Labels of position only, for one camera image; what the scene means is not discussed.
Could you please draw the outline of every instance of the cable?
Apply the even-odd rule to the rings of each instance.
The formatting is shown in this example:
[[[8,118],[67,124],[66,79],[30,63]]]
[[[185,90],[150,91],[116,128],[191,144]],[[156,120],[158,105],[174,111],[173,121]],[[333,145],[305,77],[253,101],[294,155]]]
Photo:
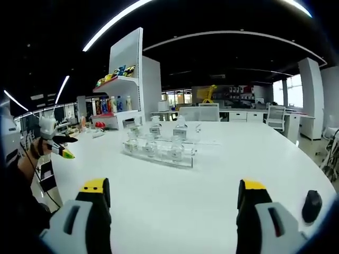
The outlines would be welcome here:
[[[332,143],[332,146],[335,145],[335,144],[334,144],[334,140],[335,140],[335,136],[337,135],[338,131],[339,131],[339,129],[336,130],[336,132],[334,133],[334,135],[333,135],[333,137],[332,137],[332,139],[331,139],[331,141],[330,141],[330,142]],[[332,151],[332,147],[331,147],[330,150],[329,150],[329,156],[328,156],[328,161],[327,161],[326,167],[328,167],[329,161],[330,161],[331,159],[333,159],[333,156],[331,156],[333,152],[334,152],[334,151]]]
[[[35,174],[36,174],[36,176],[37,176],[39,182],[41,182],[41,178],[40,178],[40,176],[39,176],[38,173],[37,173],[37,168],[34,167],[33,162],[31,161],[31,158],[28,156],[28,153],[27,153],[26,150],[24,149],[22,143],[20,143],[20,145],[21,145],[22,149],[25,151],[27,158],[30,160],[30,163],[31,163],[31,165],[32,165],[32,168],[34,169],[34,172],[35,172]],[[49,196],[49,198],[57,205],[58,208],[61,208],[61,206],[60,206],[60,205],[59,205],[59,204],[58,204],[58,203],[57,203],[57,202],[49,195],[48,192],[46,192],[46,194],[47,194],[47,195]]]

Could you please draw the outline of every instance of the bottle on shelf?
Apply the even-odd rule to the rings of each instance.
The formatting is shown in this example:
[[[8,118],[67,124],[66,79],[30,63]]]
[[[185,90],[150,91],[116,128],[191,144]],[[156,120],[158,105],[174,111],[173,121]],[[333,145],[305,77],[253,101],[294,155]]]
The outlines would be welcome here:
[[[181,138],[179,136],[172,137],[172,146],[170,150],[170,157],[174,162],[181,161],[184,154],[184,146],[182,145]]]
[[[101,110],[102,110],[103,114],[107,114],[108,113],[106,99],[102,99],[101,100]]]
[[[114,96],[111,97],[112,113],[116,113],[117,110],[117,100]]]
[[[125,148],[132,153],[138,151],[138,140],[133,132],[128,132],[128,140],[125,143]]]
[[[182,140],[186,140],[188,128],[185,124],[185,117],[179,115],[176,122],[177,126],[173,129],[173,136],[179,136]]]
[[[123,103],[120,95],[117,98],[117,111],[122,112],[123,111]]]
[[[160,116],[154,115],[151,117],[151,128],[149,128],[149,132],[153,134],[155,139],[158,139],[161,136],[161,124],[160,124]]]
[[[128,111],[132,110],[132,100],[131,100],[131,96],[127,96],[126,98],[126,108]]]
[[[146,135],[146,145],[144,147],[144,152],[148,157],[154,157],[158,146],[157,143],[154,141],[154,136],[152,133]]]

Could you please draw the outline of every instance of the ceiling light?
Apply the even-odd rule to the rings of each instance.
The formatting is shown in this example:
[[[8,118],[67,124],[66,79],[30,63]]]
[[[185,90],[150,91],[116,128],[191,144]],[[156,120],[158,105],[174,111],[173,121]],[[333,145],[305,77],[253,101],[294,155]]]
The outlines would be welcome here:
[[[61,88],[60,88],[60,91],[59,91],[59,93],[58,93],[58,96],[57,96],[57,99],[56,99],[56,101],[55,101],[55,104],[58,104],[58,100],[59,100],[60,94],[61,94],[61,92],[63,91],[63,89],[64,89],[64,87],[65,87],[65,85],[66,85],[68,79],[69,79],[69,76],[66,76],[66,78],[65,78],[65,80],[64,80],[64,82],[63,82],[63,84],[62,84],[62,86],[61,86]]]
[[[293,5],[295,8],[301,10],[302,12],[304,12],[307,16],[312,17],[312,15],[309,13],[308,10],[306,10],[305,7],[303,7],[301,4],[297,3],[294,0],[283,0],[284,2]]]
[[[28,111],[27,108],[25,108],[24,106],[22,106],[16,99],[14,99],[6,90],[4,90],[4,93],[12,100],[14,101],[17,105],[19,105],[20,107],[22,107],[24,110]]]
[[[84,47],[83,51],[87,51],[90,49],[90,47],[102,36],[112,25],[116,24],[119,20],[121,20],[123,17],[131,13],[132,11],[136,10],[139,7],[142,7],[144,4],[147,4],[148,2],[151,2],[152,0],[139,0],[136,3],[128,6],[126,9],[124,9],[122,12],[120,12],[117,16],[112,18],[108,21],[106,25],[104,25],[87,43],[87,45]]]
[[[38,94],[38,95],[34,95],[34,96],[31,96],[31,100],[35,100],[35,99],[42,99],[43,98],[43,94]]]

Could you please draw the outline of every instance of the office chair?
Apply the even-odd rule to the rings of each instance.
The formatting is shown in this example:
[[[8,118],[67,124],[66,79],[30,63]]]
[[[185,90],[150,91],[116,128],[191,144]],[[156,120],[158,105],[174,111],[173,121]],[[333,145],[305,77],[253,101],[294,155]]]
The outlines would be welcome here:
[[[332,137],[331,137],[331,129],[334,129],[338,127],[336,125],[336,119],[334,117],[334,115],[329,115],[328,116],[328,121],[326,122],[326,127],[324,128],[324,131],[323,131],[323,138],[326,139],[326,140],[330,140]]]
[[[283,106],[269,106],[269,113],[267,115],[267,119],[265,119],[265,123],[274,128],[275,130],[280,130],[284,132],[285,130],[285,117],[286,108]]]
[[[218,103],[199,103],[199,121],[220,122]]]
[[[179,109],[179,115],[185,117],[186,121],[198,121],[199,107],[181,107]]]

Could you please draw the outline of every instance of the glass bottle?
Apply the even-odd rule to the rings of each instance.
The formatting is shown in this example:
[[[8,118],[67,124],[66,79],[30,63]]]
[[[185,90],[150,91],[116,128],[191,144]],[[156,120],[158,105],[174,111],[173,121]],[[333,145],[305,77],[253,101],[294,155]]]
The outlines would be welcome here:
[[[185,124],[185,117],[179,115],[176,122],[177,126],[173,129],[173,136],[179,136],[182,140],[186,140],[188,128]]]
[[[172,137],[172,146],[170,150],[170,155],[173,161],[181,161],[184,154],[184,146],[182,145],[182,140],[179,136]]]
[[[161,136],[160,129],[160,116],[154,115],[151,117],[152,123],[151,128],[149,128],[149,132],[153,134],[155,139],[158,139]]]
[[[131,152],[135,153],[138,151],[138,140],[133,132],[128,132],[128,140],[125,143],[125,148]]]
[[[146,153],[148,157],[154,157],[157,152],[158,146],[157,146],[157,143],[154,141],[153,134],[152,133],[147,134],[146,140],[147,141],[144,147],[144,152]]]
[[[141,117],[135,117],[134,118],[134,125],[130,128],[131,132],[135,134],[135,136],[140,137],[141,136],[141,123],[140,123]]]

